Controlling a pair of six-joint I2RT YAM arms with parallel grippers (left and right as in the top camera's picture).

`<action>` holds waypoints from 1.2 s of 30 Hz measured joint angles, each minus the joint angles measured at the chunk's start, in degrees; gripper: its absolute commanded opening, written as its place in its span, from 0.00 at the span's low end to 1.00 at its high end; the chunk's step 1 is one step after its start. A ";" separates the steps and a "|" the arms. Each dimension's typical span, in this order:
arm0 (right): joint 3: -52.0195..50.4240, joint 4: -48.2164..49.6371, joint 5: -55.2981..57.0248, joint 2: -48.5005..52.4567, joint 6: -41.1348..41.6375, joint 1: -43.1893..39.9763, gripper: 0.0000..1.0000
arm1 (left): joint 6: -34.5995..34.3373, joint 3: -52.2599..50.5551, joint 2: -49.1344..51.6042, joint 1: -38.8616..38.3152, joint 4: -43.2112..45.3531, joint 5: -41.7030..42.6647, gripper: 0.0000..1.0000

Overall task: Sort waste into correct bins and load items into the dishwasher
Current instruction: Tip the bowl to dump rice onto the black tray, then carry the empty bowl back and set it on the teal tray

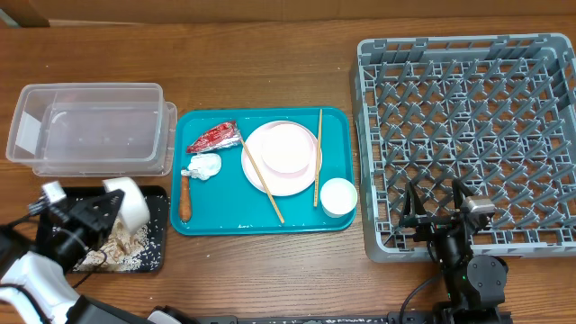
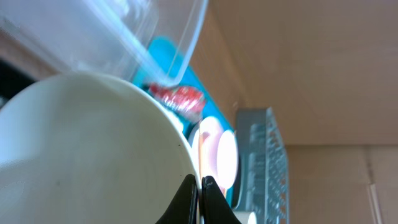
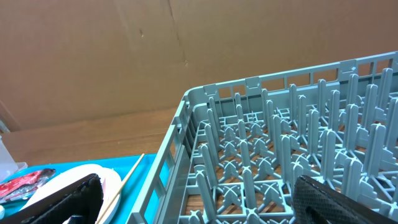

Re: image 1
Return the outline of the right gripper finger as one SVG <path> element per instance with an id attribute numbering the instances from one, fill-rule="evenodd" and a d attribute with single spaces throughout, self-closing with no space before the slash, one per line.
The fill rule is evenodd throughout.
<path id="1" fill-rule="evenodd" d="M 412 182 L 407 182 L 405 186 L 405 201 L 402 209 L 403 217 L 426 216 L 427 212 L 423 203 L 419 199 L 416 187 Z"/>
<path id="2" fill-rule="evenodd" d="M 459 210 L 464 202 L 464 198 L 473 196 L 473 192 L 459 179 L 452 180 L 452 191 L 454 208 Z"/>

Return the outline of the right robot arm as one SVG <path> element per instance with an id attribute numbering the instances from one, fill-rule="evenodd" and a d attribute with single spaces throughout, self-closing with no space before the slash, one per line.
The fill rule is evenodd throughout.
<path id="1" fill-rule="evenodd" d="M 499 256 L 476 255 L 470 243 L 473 235 L 487 228 L 496 206 L 486 196 L 475 195 L 459 179 L 452 181 L 454 212 L 450 217 L 434 216 L 425 210 L 415 185 L 407 183 L 400 216 L 401 228 L 413 228 L 412 239 L 425 242 L 439 274 L 414 289 L 398 314 L 399 323 L 510 323 L 511 315 L 501 313 L 509 267 Z M 428 285 L 442 279 L 448 300 L 438 302 L 423 315 L 408 314 L 410 300 Z"/>

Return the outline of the white bowl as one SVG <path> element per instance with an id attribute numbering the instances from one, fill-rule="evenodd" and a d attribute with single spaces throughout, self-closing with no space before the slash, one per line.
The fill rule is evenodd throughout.
<path id="1" fill-rule="evenodd" d="M 107 193 L 116 190 L 124 192 L 118 217 L 130 235 L 136 234 L 149 222 L 149 207 L 134 180 L 129 177 L 106 179 L 103 180 L 103 187 Z"/>

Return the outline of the red snack wrapper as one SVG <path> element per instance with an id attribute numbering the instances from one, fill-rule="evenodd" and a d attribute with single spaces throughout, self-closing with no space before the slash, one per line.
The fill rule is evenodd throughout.
<path id="1" fill-rule="evenodd" d="M 202 154 L 218 149 L 239 145 L 241 134 L 235 121 L 225 121 L 207 130 L 192 145 L 186 148 L 187 154 Z"/>

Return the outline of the white tissue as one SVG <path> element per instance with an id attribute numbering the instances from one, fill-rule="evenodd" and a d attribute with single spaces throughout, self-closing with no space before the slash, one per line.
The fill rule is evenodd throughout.
<path id="1" fill-rule="evenodd" d="M 192 156 L 188 166 L 181 170 L 181 176 L 206 181 L 216 176 L 221 171 L 221 166 L 221 157 L 218 154 L 197 154 Z"/>

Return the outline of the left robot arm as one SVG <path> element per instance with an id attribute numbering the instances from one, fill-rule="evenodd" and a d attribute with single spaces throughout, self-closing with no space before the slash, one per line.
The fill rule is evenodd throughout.
<path id="1" fill-rule="evenodd" d="M 63 193 L 42 197 L 28 214 L 1 227 L 1 300 L 28 323 L 193 323 L 170 307 L 145 319 L 80 294 L 66 272 L 107 240 L 125 192 L 114 190 L 70 202 Z"/>

